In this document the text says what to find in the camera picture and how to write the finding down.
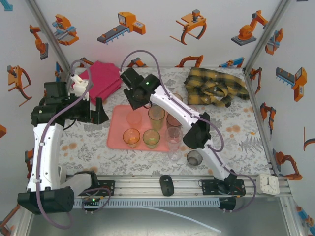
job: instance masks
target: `white clock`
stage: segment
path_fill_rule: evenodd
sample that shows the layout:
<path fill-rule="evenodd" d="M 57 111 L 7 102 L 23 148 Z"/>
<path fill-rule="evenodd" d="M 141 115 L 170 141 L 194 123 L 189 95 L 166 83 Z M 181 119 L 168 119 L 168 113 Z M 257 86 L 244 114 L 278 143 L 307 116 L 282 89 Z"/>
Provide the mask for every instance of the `white clock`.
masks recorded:
<path fill-rule="evenodd" d="M 257 193 L 278 195 L 280 193 L 279 180 L 276 176 L 260 174 L 256 179 Z"/>

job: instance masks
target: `table surface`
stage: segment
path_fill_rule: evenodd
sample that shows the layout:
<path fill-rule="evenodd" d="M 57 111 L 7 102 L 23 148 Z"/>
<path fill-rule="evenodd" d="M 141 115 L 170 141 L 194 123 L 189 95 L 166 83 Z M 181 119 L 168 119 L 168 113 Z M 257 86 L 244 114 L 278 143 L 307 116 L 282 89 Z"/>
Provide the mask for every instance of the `table surface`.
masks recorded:
<path fill-rule="evenodd" d="M 136 68 L 139 74 L 157 75 L 154 67 Z M 215 70 L 232 74 L 244 80 L 240 68 Z M 187 102 L 187 91 L 184 81 L 190 71 L 184 68 L 162 68 L 162 79 L 168 89 L 178 93 Z M 177 162 L 171 161 L 167 153 L 137 150 L 113 150 L 107 145 L 107 136 L 114 107 L 126 104 L 122 87 L 103 102 L 109 121 L 101 124 L 76 122 L 63 133 L 60 145 L 59 163 L 67 168 L 72 175 L 77 171 L 94 170 L 99 175 L 211 175 L 212 170 L 205 160 L 197 166 L 187 164 L 187 153 L 190 149 L 181 145 L 182 158 Z M 224 150 L 220 153 L 225 162 L 236 172 L 249 175 L 270 174 L 266 155 L 258 131 L 251 102 L 238 97 L 232 100 L 228 108 L 214 105 L 195 106 L 200 113 L 207 112 L 211 122 L 222 132 Z M 220 147 L 220 138 L 212 129 L 213 142 Z"/>

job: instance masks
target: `purple cable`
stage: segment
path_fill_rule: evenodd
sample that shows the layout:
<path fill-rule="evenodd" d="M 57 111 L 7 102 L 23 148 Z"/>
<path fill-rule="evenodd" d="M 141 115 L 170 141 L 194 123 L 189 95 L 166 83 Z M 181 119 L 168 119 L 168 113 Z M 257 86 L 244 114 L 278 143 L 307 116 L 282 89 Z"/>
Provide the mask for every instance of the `purple cable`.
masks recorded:
<path fill-rule="evenodd" d="M 110 192 L 110 190 L 109 190 L 108 188 L 94 188 L 94 189 L 88 189 L 88 190 L 83 191 L 82 193 L 89 193 L 89 192 L 97 191 L 97 190 L 106 190 L 107 193 L 108 193 L 108 199 L 107 199 L 107 201 L 104 203 L 104 205 L 102 205 L 99 209 L 94 210 L 94 211 L 92 211 L 92 212 L 98 212 L 99 210 L 102 210 L 102 209 L 109 203 L 109 200 L 110 200 L 110 197 L 111 197 L 111 192 Z M 87 202 L 87 200 L 82 201 L 82 204 L 81 204 L 81 209 L 82 209 L 82 210 L 85 210 L 85 209 L 84 209 L 84 203 L 86 203 L 86 202 Z"/>
<path fill-rule="evenodd" d="M 184 106 L 182 106 L 182 105 L 181 105 L 179 102 L 177 102 L 175 99 L 173 99 L 173 98 L 170 97 L 171 95 L 167 92 L 167 89 L 166 89 L 166 87 L 165 87 L 165 85 L 164 85 L 164 83 L 163 83 L 163 80 L 162 80 L 162 75 L 161 75 L 160 67 L 159 67 L 159 64 L 158 64 L 158 60 L 157 60 L 157 58 L 156 58 L 152 53 L 150 53 L 150 52 L 148 52 L 148 51 L 146 51 L 146 50 L 136 50 L 136 51 L 133 51 L 133 52 L 129 53 L 129 54 L 125 57 L 125 59 L 123 60 L 123 63 L 122 63 L 122 65 L 121 65 L 121 67 L 120 67 L 120 71 L 123 70 L 123 65 L 124 65 L 125 61 L 126 61 L 132 54 L 138 53 L 138 52 L 147 53 L 147 54 L 149 54 L 150 56 L 152 56 L 153 60 L 155 61 L 156 65 L 157 65 L 158 77 L 159 77 L 159 80 L 160 80 L 161 85 L 162 85 L 162 87 L 163 87 L 163 90 L 165 91 L 165 94 L 166 94 L 175 104 L 177 104 L 180 108 L 182 108 L 185 112 L 187 112 L 190 116 L 192 116 L 192 113 L 191 113 L 189 110 L 187 110 Z M 218 159 L 218 161 L 219 161 L 220 164 L 222 165 L 223 162 L 222 162 L 222 160 L 219 158 L 219 156 L 217 155 L 217 152 L 221 152 L 221 151 L 223 150 L 223 148 L 224 148 L 224 139 L 223 139 L 223 136 L 222 136 L 221 132 L 220 132 L 219 129 L 218 129 L 213 123 L 211 123 L 210 121 L 208 121 L 208 120 L 206 120 L 206 119 L 203 119 L 203 118 L 200 118 L 200 117 L 198 117 L 198 116 L 193 116 L 193 117 L 196 118 L 196 119 L 198 119 L 198 120 L 201 120 L 201 121 L 203 121 L 203 122 L 206 122 L 206 123 L 208 123 L 209 125 L 211 125 L 211 126 L 215 129 L 215 131 L 218 133 L 218 135 L 220 136 L 220 139 L 221 139 L 221 148 L 220 148 L 219 150 L 216 150 L 216 149 L 214 149 L 213 147 L 211 147 L 210 145 L 208 145 L 208 148 L 210 148 L 210 149 L 213 151 L 213 153 L 215 154 L 216 158 Z M 240 177 L 241 177 L 241 176 L 246 177 L 246 178 L 248 178 L 248 179 L 253 183 L 253 186 L 254 186 L 254 194 L 253 194 L 251 200 L 249 201 L 249 203 L 246 204 L 244 207 L 233 211 L 233 212 L 239 212 L 239 211 L 241 211 L 241 210 L 247 208 L 247 207 L 254 201 L 254 198 L 255 198 L 255 196 L 256 196 L 256 191 L 257 191 L 256 184 L 255 184 L 254 180 L 253 180 L 250 176 L 248 176 L 248 175 L 236 174 L 236 173 L 230 171 L 226 166 L 224 166 L 224 169 L 225 169 L 226 171 L 228 171 L 228 172 L 229 172 L 230 174 L 232 174 L 232 175 L 240 176 Z"/>
<path fill-rule="evenodd" d="M 58 112 L 57 114 L 55 114 L 47 123 L 46 127 L 44 128 L 43 134 L 40 138 L 40 143 L 43 143 L 45 141 L 45 136 L 46 133 L 48 131 L 49 126 L 54 122 L 54 120 L 60 116 L 62 113 L 66 112 L 67 110 L 69 110 L 70 108 L 72 108 L 73 106 L 75 106 L 76 104 L 78 104 L 83 98 L 84 96 L 88 93 L 88 91 L 92 88 L 93 84 L 92 84 L 92 76 L 91 76 L 91 71 L 90 68 L 88 68 L 88 65 L 81 60 L 75 60 L 71 66 L 70 66 L 70 70 L 71 70 L 71 74 L 72 74 L 72 69 L 75 63 L 80 62 L 82 64 L 84 64 L 84 66 L 86 67 L 87 71 L 88 71 L 88 75 L 89 75 L 89 83 L 86 87 L 86 90 L 84 91 L 84 93 L 77 99 L 75 100 L 73 103 L 71 103 L 69 106 L 63 108 L 60 112 Z M 36 165 L 36 180 L 39 180 L 39 172 L 40 172 L 40 161 L 41 161 L 41 153 L 42 153 L 42 149 L 43 146 L 39 146 L 38 147 L 38 154 L 37 154 L 37 165 Z M 67 212 L 67 215 L 69 217 L 70 220 L 70 224 L 69 225 L 60 225 L 56 222 L 54 222 L 52 219 L 50 219 L 47 215 L 47 213 L 45 212 L 43 205 L 41 203 L 40 200 L 40 186 L 39 186 L 39 182 L 36 183 L 36 198 L 37 198 L 37 204 L 38 204 L 38 208 L 40 210 L 40 213 L 43 215 L 43 217 L 53 226 L 55 226 L 56 228 L 62 229 L 62 230 L 66 230 L 69 229 L 72 225 L 73 225 L 73 218 L 71 216 L 71 214 L 69 212 Z"/>

